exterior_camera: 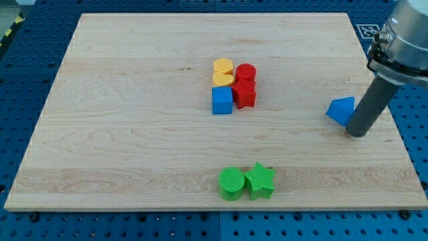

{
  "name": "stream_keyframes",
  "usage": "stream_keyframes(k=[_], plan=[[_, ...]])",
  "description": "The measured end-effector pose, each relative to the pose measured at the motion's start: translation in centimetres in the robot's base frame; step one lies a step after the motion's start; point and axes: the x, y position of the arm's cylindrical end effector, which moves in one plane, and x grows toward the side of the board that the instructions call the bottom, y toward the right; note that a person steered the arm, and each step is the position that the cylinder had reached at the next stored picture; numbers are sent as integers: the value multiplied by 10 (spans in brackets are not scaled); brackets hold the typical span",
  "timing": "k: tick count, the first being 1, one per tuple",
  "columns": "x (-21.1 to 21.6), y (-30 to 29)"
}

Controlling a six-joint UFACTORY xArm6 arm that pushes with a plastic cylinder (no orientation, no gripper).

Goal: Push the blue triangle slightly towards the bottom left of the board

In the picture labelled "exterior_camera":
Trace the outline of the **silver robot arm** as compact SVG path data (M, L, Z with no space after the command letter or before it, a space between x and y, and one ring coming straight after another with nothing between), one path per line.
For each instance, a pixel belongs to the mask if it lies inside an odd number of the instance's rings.
M406 84L427 88L427 0L395 5L368 50L367 68L375 73L345 131L363 137Z

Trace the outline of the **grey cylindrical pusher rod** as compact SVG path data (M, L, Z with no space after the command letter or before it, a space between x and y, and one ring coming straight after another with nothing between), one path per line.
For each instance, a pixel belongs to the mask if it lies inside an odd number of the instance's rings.
M347 122L345 131L351 137L365 136L399 88L399 85L375 76Z

